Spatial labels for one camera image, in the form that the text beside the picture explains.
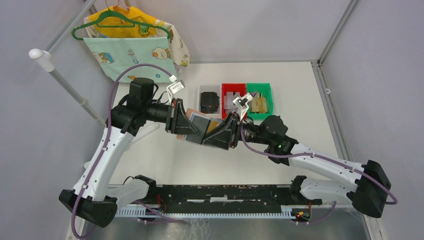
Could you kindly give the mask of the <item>gold credit card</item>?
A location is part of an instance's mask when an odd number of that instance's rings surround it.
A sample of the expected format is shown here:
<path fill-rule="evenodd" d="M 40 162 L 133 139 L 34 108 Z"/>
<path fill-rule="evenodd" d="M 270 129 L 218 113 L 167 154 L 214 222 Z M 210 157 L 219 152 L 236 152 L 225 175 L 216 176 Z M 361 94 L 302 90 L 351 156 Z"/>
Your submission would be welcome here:
<path fill-rule="evenodd" d="M 207 133 L 210 133 L 211 131 L 213 131 L 215 128 L 217 128 L 223 121 L 221 119 L 214 119 L 211 120 L 209 123 L 209 126 L 207 128 Z"/>

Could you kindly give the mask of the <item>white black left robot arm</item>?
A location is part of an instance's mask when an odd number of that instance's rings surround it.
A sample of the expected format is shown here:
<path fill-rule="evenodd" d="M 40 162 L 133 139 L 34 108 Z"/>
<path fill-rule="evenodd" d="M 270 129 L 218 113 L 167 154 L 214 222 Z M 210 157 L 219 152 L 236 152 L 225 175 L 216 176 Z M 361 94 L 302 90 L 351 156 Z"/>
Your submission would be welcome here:
<path fill-rule="evenodd" d="M 59 201 L 73 214 L 104 228 L 118 210 L 136 200 L 153 203 L 157 190 L 154 180 L 138 176 L 127 183 L 108 190 L 109 182 L 123 153 L 147 121 L 164 123 L 167 133 L 198 135 L 200 131 L 188 120 L 183 101 L 173 98 L 169 104 L 153 100 L 155 83 L 143 77 L 134 78 L 129 93 L 110 112 L 107 126 L 88 168 L 72 189 L 64 189 Z"/>

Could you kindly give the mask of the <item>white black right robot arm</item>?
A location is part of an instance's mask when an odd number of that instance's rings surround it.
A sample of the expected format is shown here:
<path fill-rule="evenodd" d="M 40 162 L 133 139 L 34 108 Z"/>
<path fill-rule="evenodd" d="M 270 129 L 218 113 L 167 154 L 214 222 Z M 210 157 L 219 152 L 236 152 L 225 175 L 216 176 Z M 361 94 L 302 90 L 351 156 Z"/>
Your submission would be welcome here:
<path fill-rule="evenodd" d="M 228 150 L 242 142 L 252 152 L 276 164 L 305 169 L 325 178 L 296 176 L 288 191 L 289 199 L 295 204 L 306 200 L 350 204 L 364 215 L 381 218 L 386 205 L 399 202 L 378 162 L 368 160 L 362 164 L 332 157 L 287 136 L 287 131 L 288 127 L 276 115 L 257 125 L 238 120 L 233 114 L 207 130 L 200 143 Z"/>

